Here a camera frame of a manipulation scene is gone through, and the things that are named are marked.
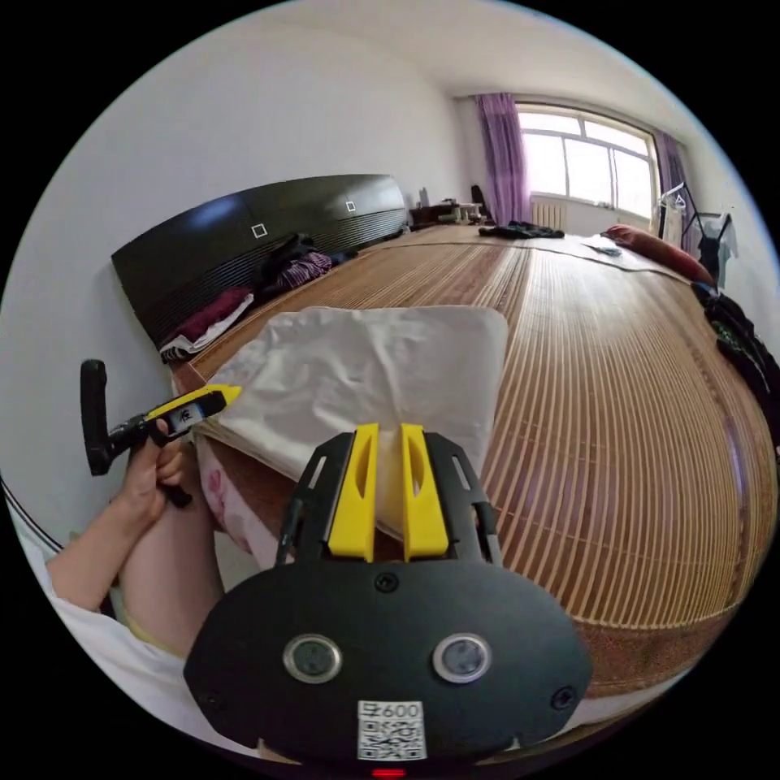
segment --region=white shirt sleeve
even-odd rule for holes
[[[257,751],[218,734],[203,716],[184,681],[184,662],[146,642],[111,617],[60,599],[51,585],[43,552],[20,537],[38,583],[65,627],[89,657],[125,694],[151,715],[219,748],[258,757]]]

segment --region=red cloth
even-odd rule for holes
[[[251,287],[231,287],[212,301],[205,309],[193,314],[171,333],[165,341],[184,336],[196,342],[212,325],[232,314],[252,292]]]
[[[653,260],[664,268],[677,271],[681,276],[692,282],[703,282],[710,287],[715,287],[713,277],[707,269],[693,258],[688,252],[683,252],[677,246],[667,244],[666,241],[630,225],[613,225],[608,231],[602,233],[621,246],[625,246],[632,252],[641,254],[648,260]]]

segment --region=window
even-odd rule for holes
[[[657,190],[649,133],[593,114],[518,105],[533,193],[647,217]]]

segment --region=person's arm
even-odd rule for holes
[[[46,564],[54,593],[82,609],[100,609],[144,532],[136,514],[121,500],[113,501],[78,539]]]

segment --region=ceiling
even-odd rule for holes
[[[499,0],[293,0],[255,20],[382,46],[453,97],[506,91],[569,98],[644,120],[683,143],[700,132],[665,87],[616,50]]]

